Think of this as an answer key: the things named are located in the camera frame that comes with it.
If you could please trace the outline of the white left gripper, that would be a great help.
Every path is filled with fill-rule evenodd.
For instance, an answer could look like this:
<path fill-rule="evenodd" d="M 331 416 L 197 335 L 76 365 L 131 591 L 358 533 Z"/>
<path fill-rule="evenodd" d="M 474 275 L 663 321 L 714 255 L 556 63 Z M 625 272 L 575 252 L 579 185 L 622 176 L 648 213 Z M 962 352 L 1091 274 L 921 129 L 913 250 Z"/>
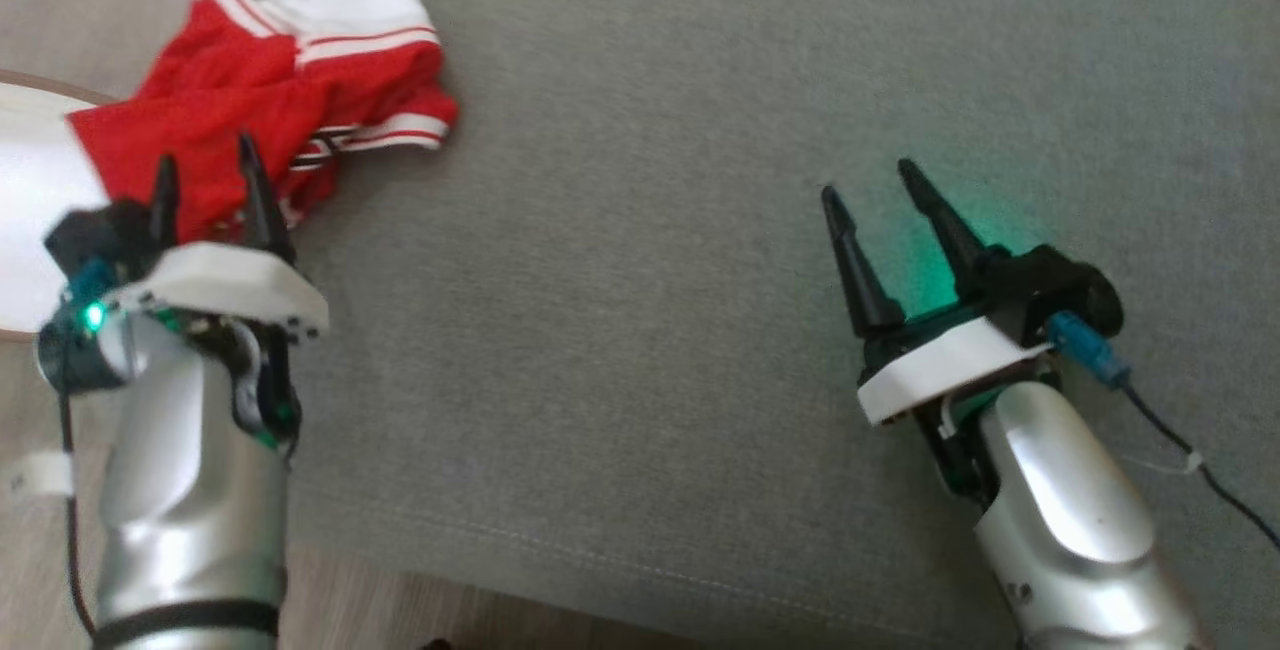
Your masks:
<path fill-rule="evenodd" d="M 250 132 L 238 134 L 238 168 L 244 180 L 238 244 L 178 244 L 180 182 L 177 159 L 157 162 L 148 207 L 147 237 L 166 250 L 148 275 L 111 290 L 122 311 L 180 308 L 214 316 L 251 319 L 288 328 L 301 337 L 330 330 L 326 299 L 296 267 L 297 250 Z"/>

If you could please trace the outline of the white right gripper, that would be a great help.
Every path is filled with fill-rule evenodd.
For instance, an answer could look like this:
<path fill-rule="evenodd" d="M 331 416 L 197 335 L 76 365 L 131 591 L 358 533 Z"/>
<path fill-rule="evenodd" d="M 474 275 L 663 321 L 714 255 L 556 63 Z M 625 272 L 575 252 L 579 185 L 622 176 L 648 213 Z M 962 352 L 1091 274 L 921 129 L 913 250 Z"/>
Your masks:
<path fill-rule="evenodd" d="M 989 303 L 986 267 L 1004 257 L 1004 244 L 984 243 L 911 157 L 900 157 L 897 171 L 916 212 L 931 223 L 957 299 Z M 855 337 L 870 340 L 896 330 L 905 322 L 902 307 L 884 290 L 835 186 L 823 186 L 820 203 Z M 1050 344 L 1037 340 L 1021 345 L 992 319 L 972 319 L 878 369 L 859 386 L 858 400 L 870 425 L 883 425 L 1047 351 Z"/>

